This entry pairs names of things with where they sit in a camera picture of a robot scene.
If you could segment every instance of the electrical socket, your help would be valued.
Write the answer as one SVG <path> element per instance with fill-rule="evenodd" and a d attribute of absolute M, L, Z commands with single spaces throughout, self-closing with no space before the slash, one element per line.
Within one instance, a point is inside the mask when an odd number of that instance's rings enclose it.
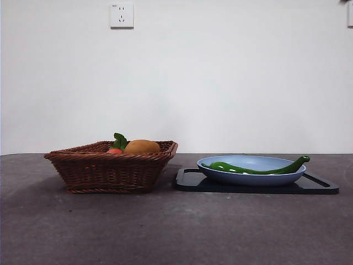
<path fill-rule="evenodd" d="M 133 4 L 117 3 L 110 6 L 111 28 L 133 28 Z"/>
<path fill-rule="evenodd" d="M 353 29 L 353 0 L 349 0 L 347 5 L 347 26 L 348 28 Z"/>

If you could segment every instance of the basket rim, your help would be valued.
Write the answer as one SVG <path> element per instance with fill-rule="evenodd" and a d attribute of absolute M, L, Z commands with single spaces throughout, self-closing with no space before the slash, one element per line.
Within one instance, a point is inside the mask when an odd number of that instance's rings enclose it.
<path fill-rule="evenodd" d="M 108 144 L 113 143 L 113 141 L 98 141 L 92 144 L 82 145 L 71 147 L 68 149 L 62 150 L 55 150 L 49 153 L 44 154 L 44 158 L 48 160 L 62 160 L 62 159 L 70 159 L 70 160 L 85 160 L 85 159 L 97 159 L 97 160 L 114 160 L 114 161 L 121 161 L 121 160 L 169 160 L 173 158 L 176 154 L 178 144 L 174 141 L 155 141 L 157 143 L 170 143 L 170 146 L 167 150 L 157 152 L 157 153 L 141 153 L 141 154 L 128 154 L 128 153 L 121 153 L 121 154 L 112 154 L 106 152 L 87 152 L 87 151 L 69 151 L 73 149 L 80 149 L 85 148 L 92 145 L 99 145 L 99 144 Z"/>

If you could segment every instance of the mango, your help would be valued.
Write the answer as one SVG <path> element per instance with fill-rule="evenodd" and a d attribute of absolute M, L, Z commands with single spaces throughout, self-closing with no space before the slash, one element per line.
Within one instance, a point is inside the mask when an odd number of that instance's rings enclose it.
<path fill-rule="evenodd" d="M 133 140 L 125 147 L 124 153 L 158 153 L 161 148 L 156 142 L 148 140 Z"/>

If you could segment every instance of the green leaf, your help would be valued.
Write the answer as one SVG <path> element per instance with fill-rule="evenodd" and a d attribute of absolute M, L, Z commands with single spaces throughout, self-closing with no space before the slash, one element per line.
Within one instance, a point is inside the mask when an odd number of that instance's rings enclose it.
<path fill-rule="evenodd" d="M 121 151 L 124 151 L 126 145 L 127 145 L 127 140 L 122 134 L 118 134 L 117 132 L 114 134 L 114 138 L 116 139 L 113 143 L 114 148 L 118 148 Z"/>

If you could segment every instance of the green chili pepper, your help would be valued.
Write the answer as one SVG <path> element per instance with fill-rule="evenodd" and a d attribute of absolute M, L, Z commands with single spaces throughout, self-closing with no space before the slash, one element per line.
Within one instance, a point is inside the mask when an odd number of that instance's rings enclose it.
<path fill-rule="evenodd" d="M 305 162 L 309 162 L 309 161 L 310 161 L 310 158 L 308 156 L 302 156 L 302 157 L 298 158 L 297 160 L 295 160 L 295 162 L 291 163 L 290 165 L 288 165 L 286 167 L 274 169 L 274 170 L 267 170 L 267 171 L 257 171 L 257 170 L 253 170 L 253 169 L 236 167 L 236 166 L 232 166 L 230 164 L 227 164 L 225 162 L 213 162 L 209 166 L 204 163 L 202 163 L 201 165 L 203 167 L 207 167 L 207 168 L 218 170 L 218 171 L 224 171 L 224 172 L 239 173 L 239 174 L 270 175 L 270 174 L 295 173 Z"/>

